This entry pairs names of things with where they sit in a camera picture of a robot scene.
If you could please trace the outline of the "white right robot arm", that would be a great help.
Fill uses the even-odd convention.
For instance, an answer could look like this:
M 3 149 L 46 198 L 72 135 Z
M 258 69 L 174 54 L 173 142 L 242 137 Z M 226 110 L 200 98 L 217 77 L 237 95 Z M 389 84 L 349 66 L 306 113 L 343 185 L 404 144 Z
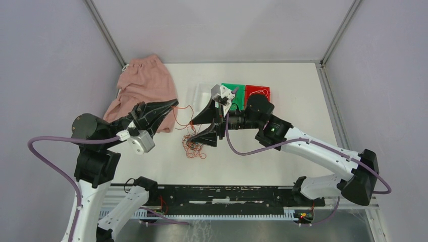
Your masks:
M 228 138 L 230 130 L 255 129 L 255 139 L 263 146 L 253 152 L 238 152 L 241 156 L 269 149 L 303 157 L 332 172 L 319 177 L 301 176 L 295 182 L 292 201 L 298 206 L 323 197 L 342 196 L 348 201 L 367 206 L 380 180 L 377 155 L 368 149 L 358 153 L 330 145 L 301 131 L 273 114 L 275 106 L 263 94 L 249 97 L 244 110 L 230 110 L 228 98 L 210 100 L 192 119 L 195 125 L 208 128 L 190 138 L 191 143 L 216 147 L 219 139 Z

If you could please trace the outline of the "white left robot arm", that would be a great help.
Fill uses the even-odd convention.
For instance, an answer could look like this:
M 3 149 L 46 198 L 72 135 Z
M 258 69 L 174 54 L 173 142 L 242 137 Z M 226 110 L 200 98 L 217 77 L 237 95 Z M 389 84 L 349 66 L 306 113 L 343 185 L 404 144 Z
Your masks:
M 121 157 L 110 148 L 128 143 L 137 154 L 149 152 L 154 147 L 153 136 L 178 103 L 177 99 L 141 102 L 127 116 L 110 123 L 90 113 L 84 113 L 73 121 L 72 138 L 90 141 L 109 139 L 110 142 L 78 145 L 74 178 L 80 193 L 75 195 L 74 205 L 79 215 L 78 218 L 70 218 L 63 241 L 114 241 L 140 207 L 159 201 L 157 182 L 141 176 L 134 181 L 125 198 L 99 220 L 104 198 Z

